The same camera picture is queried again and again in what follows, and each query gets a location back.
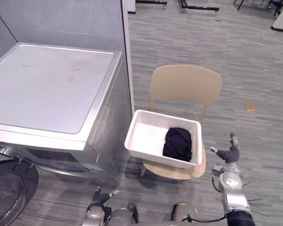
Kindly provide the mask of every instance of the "wooden chair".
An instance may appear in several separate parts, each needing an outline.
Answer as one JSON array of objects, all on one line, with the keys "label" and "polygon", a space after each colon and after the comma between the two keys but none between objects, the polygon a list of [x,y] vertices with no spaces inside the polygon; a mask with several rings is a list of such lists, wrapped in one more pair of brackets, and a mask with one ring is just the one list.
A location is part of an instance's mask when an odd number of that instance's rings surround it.
[{"label": "wooden chair", "polygon": [[[209,106],[219,97],[222,86],[220,75],[214,71],[192,65],[166,65],[157,68],[150,85],[150,111],[156,100],[183,100],[204,105],[198,119],[201,123]],[[206,154],[202,143],[202,164],[181,169],[151,161],[143,161],[141,177],[145,170],[154,174],[179,180],[201,177],[206,169]]]}]

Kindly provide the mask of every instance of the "black chair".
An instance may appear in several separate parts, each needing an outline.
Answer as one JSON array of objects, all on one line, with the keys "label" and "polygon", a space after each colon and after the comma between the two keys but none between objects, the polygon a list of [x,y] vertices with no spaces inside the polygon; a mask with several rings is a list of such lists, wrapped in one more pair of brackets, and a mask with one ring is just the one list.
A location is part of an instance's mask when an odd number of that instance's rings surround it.
[{"label": "black chair", "polygon": [[270,4],[273,4],[274,6],[276,6],[274,16],[276,15],[276,13],[280,14],[280,11],[279,11],[279,10],[280,10],[280,9],[282,8],[282,6],[283,6],[283,0],[270,0],[268,6],[266,7],[266,9],[268,9],[268,7],[270,6]]}]

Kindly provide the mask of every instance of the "chair backrest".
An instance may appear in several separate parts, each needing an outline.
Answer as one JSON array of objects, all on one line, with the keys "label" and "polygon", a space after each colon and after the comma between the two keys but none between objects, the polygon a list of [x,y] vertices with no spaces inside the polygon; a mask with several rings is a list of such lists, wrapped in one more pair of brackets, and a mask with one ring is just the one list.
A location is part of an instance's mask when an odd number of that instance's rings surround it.
[{"label": "chair backrest", "polygon": [[150,85],[150,111],[154,101],[162,99],[184,100],[203,104],[201,122],[209,105],[219,97],[222,86],[220,75],[214,71],[192,65],[166,65],[157,68]]}]

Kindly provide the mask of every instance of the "small yellow object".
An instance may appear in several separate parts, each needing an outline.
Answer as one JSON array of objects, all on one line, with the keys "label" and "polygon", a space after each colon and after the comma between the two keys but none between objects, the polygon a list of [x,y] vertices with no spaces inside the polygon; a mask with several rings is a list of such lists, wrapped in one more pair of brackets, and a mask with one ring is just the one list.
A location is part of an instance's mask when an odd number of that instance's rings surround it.
[{"label": "small yellow object", "polygon": [[248,112],[256,112],[257,107],[252,103],[244,103],[244,106]]}]

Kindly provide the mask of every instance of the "black cable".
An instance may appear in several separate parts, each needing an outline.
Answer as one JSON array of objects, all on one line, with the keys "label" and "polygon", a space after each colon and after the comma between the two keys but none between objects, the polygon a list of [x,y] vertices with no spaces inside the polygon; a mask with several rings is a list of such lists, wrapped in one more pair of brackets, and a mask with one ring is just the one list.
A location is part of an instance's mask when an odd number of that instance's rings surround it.
[{"label": "black cable", "polygon": [[216,191],[218,191],[219,193],[221,193],[221,191],[215,186],[215,183],[214,183],[214,171],[212,170],[212,183],[213,183],[213,186],[215,188]]},{"label": "black cable", "polygon": [[251,202],[251,201],[260,201],[260,200],[263,200],[263,199],[250,199],[250,200],[248,200],[248,202]]},{"label": "black cable", "polygon": [[244,187],[244,186],[248,185],[249,183],[250,183],[250,181],[249,181],[249,182],[247,182],[246,184],[242,185],[242,187]]},{"label": "black cable", "polygon": [[217,222],[217,221],[223,220],[225,218],[226,218],[226,215],[224,215],[221,218],[214,219],[214,220],[197,220],[197,219],[191,218],[190,215],[188,214],[188,217],[186,217],[185,219],[182,219],[182,221],[188,220],[189,222],[196,221],[196,222],[199,222],[199,223],[211,223],[211,222]]}]

